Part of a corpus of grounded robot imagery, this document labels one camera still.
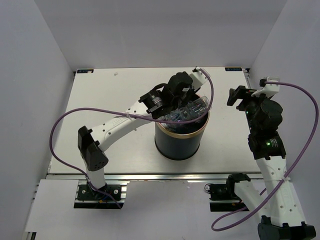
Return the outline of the clear bottle white blue cap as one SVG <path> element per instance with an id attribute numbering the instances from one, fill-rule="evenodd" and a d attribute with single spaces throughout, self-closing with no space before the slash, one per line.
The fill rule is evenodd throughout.
<path id="1" fill-rule="evenodd" d="M 190 101 L 185 106 L 161 116 L 159 120 L 175 123 L 192 121 L 205 114 L 209 109 L 209 103 L 210 101 L 206 96 L 199 97 L 194 101 Z"/>

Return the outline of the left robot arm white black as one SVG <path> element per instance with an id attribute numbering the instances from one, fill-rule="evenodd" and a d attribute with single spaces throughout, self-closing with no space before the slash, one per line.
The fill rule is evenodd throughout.
<path id="1" fill-rule="evenodd" d="M 160 83 L 142 95 L 126 112 L 117 112 L 114 118 L 99 126 L 81 127 L 77 147 L 86 167 L 90 196 L 96 200 L 105 196 L 104 167 L 109 162 L 105 152 L 112 144 L 149 122 L 161 123 L 162 116 L 195 99 L 207 80 L 200 69 L 194 69 L 191 74 L 178 72 L 168 83 Z"/>

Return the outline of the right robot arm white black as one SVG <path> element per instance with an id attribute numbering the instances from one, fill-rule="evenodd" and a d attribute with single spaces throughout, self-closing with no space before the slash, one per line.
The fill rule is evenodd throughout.
<path id="1" fill-rule="evenodd" d="M 282 107 L 271 98 L 278 87 L 265 86 L 261 90 L 238 86 L 230 89 L 228 106 L 237 100 L 237 110 L 245 112 L 250 134 L 248 145 L 261 171 L 267 202 L 255 212 L 261 240 L 312 240 L 315 227 L 306 223 L 302 209 L 295 200 L 287 170 L 286 151 L 277 132 L 281 124 Z"/>

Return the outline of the black round bin gold rim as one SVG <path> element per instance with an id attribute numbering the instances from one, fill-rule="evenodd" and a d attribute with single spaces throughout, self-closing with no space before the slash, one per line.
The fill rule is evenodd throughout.
<path id="1" fill-rule="evenodd" d="M 157 150 L 164 157 L 174 161 L 191 158 L 200 147 L 209 119 L 210 114 L 207 113 L 199 122 L 182 125 L 177 130 L 168 130 L 156 123 L 154 143 Z"/>

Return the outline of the right XDOF logo sticker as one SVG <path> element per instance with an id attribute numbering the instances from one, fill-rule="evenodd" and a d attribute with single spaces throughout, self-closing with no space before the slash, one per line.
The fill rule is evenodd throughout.
<path id="1" fill-rule="evenodd" d="M 243 69 L 241 67 L 225 67 L 226 72 L 242 72 Z"/>

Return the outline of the xdof logo sticker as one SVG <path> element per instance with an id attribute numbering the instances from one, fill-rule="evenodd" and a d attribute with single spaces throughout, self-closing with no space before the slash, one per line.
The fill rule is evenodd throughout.
<path id="1" fill-rule="evenodd" d="M 78 69 L 76 71 L 77 74 L 92 74 L 94 69 Z"/>
<path id="2" fill-rule="evenodd" d="M 242 72 L 243 69 L 241 67 L 225 67 L 226 72 Z"/>

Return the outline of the left XDOF logo sticker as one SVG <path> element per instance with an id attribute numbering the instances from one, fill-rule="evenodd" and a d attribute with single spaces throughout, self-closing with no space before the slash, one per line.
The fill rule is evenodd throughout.
<path id="1" fill-rule="evenodd" d="M 92 74 L 94 69 L 78 69 L 76 71 L 77 74 Z"/>

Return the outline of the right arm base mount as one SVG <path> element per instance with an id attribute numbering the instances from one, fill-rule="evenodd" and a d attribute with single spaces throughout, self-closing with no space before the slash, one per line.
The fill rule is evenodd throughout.
<path id="1" fill-rule="evenodd" d="M 250 182 L 251 178 L 244 173 L 233 173 L 228 176 L 224 184 L 207 183 L 204 186 L 204 191 L 210 195 L 210 211 L 212 213 L 237 210 L 248 212 L 247 206 L 235 194 L 235 184 L 242 181 Z"/>

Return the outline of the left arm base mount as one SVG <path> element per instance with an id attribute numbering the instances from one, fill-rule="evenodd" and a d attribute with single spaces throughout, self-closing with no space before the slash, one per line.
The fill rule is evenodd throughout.
<path id="1" fill-rule="evenodd" d="M 101 192 L 108 193 L 114 200 L 104 194 L 93 190 L 87 183 L 79 184 L 77 187 L 74 209 L 109 209 L 119 210 L 125 202 L 126 190 L 121 184 L 107 184 L 100 189 Z"/>

